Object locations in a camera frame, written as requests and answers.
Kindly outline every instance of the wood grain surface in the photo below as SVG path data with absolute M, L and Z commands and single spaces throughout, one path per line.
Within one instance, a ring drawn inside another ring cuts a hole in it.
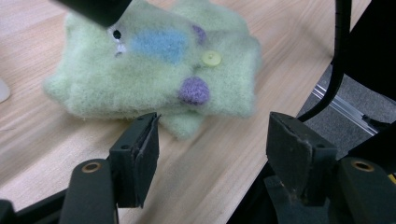
M 270 111 L 295 116 L 332 59 L 335 1 L 213 2 L 241 14 L 262 44 L 256 113 L 209 117 L 187 141 L 160 128 L 145 207 L 121 209 L 121 223 L 225 223 L 266 163 Z M 353 1 L 353 24 L 369 2 Z M 73 168 L 105 158 L 130 122 L 77 119 L 43 93 L 62 57 L 65 13 L 48 0 L 0 1 L 0 77 L 11 89 L 0 104 L 0 198 L 17 210 L 67 188 Z

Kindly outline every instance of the yellow button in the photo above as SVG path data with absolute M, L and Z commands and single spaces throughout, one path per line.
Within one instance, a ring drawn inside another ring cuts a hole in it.
M 202 61 L 207 66 L 214 67 L 221 63 L 221 55 L 214 50 L 207 50 L 202 55 Z

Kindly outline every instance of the screw hole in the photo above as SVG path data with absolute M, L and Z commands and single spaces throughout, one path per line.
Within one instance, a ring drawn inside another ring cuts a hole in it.
M 364 161 L 353 161 L 352 165 L 361 171 L 365 171 L 365 172 L 372 172 L 374 170 L 374 166 L 372 166 L 371 164 L 364 162 Z
M 101 164 L 99 162 L 90 162 L 82 167 L 82 172 L 89 174 L 98 171 L 101 168 Z

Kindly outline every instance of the green fuzzy mitten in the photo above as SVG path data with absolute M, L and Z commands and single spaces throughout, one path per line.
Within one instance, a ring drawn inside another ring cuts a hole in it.
M 179 139 L 206 115 L 248 117 L 261 46 L 244 20 L 207 0 L 170 11 L 134 0 L 105 30 L 68 15 L 66 47 L 44 91 L 81 118 L 132 119 L 157 112 Z

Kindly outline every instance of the blue felt patch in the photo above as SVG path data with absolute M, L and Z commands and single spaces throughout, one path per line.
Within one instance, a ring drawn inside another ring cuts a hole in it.
M 176 29 L 144 30 L 132 39 L 133 51 L 173 64 L 181 61 L 186 46 L 186 35 Z

